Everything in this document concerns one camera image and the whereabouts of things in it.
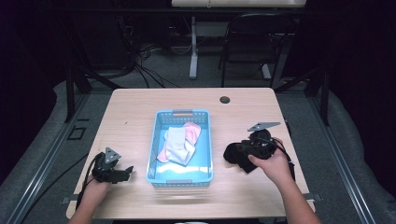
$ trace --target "forearm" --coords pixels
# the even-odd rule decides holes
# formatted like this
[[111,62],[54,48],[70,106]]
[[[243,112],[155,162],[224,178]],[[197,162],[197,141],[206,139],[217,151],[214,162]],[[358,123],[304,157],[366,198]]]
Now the forearm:
[[320,223],[294,181],[277,186],[282,195],[286,217],[290,224]]
[[76,213],[70,218],[68,224],[85,224],[92,223],[92,217],[95,209],[88,205],[81,204]]

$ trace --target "human hand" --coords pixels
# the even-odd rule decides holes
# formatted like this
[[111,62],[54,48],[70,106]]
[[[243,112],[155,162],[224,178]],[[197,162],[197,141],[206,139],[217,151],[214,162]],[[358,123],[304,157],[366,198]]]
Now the human hand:
[[84,190],[84,195],[81,199],[81,205],[96,208],[106,197],[110,183],[101,183],[94,179],[92,175],[88,177],[87,183],[89,184]]
[[[281,143],[282,141],[276,138],[276,144],[282,147]],[[293,181],[288,160],[285,154],[283,154],[279,149],[277,149],[274,152],[274,155],[268,160],[262,160],[253,155],[248,155],[247,157],[253,164],[262,168],[268,178],[270,178],[278,187],[284,183]]]

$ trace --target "human arm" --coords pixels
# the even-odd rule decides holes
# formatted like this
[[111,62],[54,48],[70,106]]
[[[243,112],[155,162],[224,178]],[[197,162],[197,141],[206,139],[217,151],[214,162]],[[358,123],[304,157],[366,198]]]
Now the human arm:
[[248,158],[253,164],[262,168],[268,178],[279,189],[288,223],[320,223],[320,220],[291,177],[288,161],[282,151],[277,149],[274,156],[268,160],[261,160],[252,155],[248,155]]
[[110,186],[109,183],[98,182],[93,179],[91,175],[88,178],[88,183],[84,195],[82,196],[81,203],[75,214],[70,218],[68,224],[92,223],[92,217],[96,208],[106,197],[107,190]]

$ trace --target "metal bracket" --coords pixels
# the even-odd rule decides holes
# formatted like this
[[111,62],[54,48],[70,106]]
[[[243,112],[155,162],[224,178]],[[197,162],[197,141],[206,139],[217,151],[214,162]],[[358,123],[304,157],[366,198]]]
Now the metal bracket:
[[264,129],[268,129],[271,127],[274,127],[276,125],[279,125],[280,122],[258,122],[256,125],[253,127],[247,129],[248,132],[256,132],[256,131],[261,131]]
[[118,160],[119,158],[121,158],[119,153],[115,152],[110,147],[106,147],[106,163],[111,163]]
[[71,201],[76,201],[78,194],[72,194],[69,197],[62,197],[61,204],[70,203]]
[[304,194],[304,197],[307,201],[310,202],[320,202],[323,201],[323,198],[321,197],[320,194],[316,194],[316,193],[306,193]]

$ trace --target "basket handle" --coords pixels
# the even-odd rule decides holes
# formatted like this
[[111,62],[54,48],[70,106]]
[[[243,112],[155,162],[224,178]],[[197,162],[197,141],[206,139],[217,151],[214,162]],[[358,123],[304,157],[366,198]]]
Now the basket handle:
[[175,117],[192,116],[192,110],[191,109],[174,109],[173,116],[175,116]]

